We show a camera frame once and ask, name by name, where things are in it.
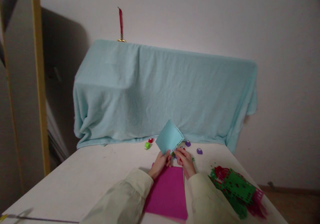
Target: light blue paper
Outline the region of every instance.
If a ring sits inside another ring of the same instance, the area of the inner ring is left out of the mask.
[[[169,149],[172,153],[183,140],[184,136],[181,131],[172,123],[171,120],[168,120],[160,132],[156,140],[156,144],[164,155]]]

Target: red ribbon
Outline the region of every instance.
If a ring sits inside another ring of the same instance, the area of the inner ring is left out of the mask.
[[[123,21],[122,21],[122,10],[120,8],[119,8],[119,16],[120,16],[120,30],[121,30],[121,40],[122,40],[123,39]]]

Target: purple craft punch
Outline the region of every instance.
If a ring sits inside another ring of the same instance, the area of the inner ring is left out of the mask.
[[[197,149],[197,153],[198,153],[199,155],[202,155],[202,150],[201,150],[200,148],[198,148],[198,149]]]

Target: magenta paper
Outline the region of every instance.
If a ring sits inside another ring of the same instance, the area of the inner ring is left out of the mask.
[[[188,218],[181,167],[164,167],[154,181],[144,211],[182,220]]]

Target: white table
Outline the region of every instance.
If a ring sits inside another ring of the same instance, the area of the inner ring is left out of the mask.
[[[25,212],[29,217],[81,221],[104,193],[113,184],[123,179],[132,168],[150,169],[159,153],[159,148],[154,142],[146,151],[144,143],[89,146],[77,150],[4,214],[18,215]],[[203,150],[203,155],[197,154],[198,147]],[[250,183],[257,186],[226,146],[192,143],[190,147],[185,148],[195,158],[194,165],[198,172],[209,175],[211,165],[213,167],[220,165],[241,173]],[[193,223],[191,196],[187,185],[185,185],[185,192],[189,215],[186,223]],[[243,223],[287,223],[266,196],[262,199],[262,203],[269,213],[267,220],[259,220],[248,213]],[[16,219],[7,218],[3,224],[16,221]],[[21,223],[43,222],[24,220]],[[146,213],[141,223],[174,222]]]

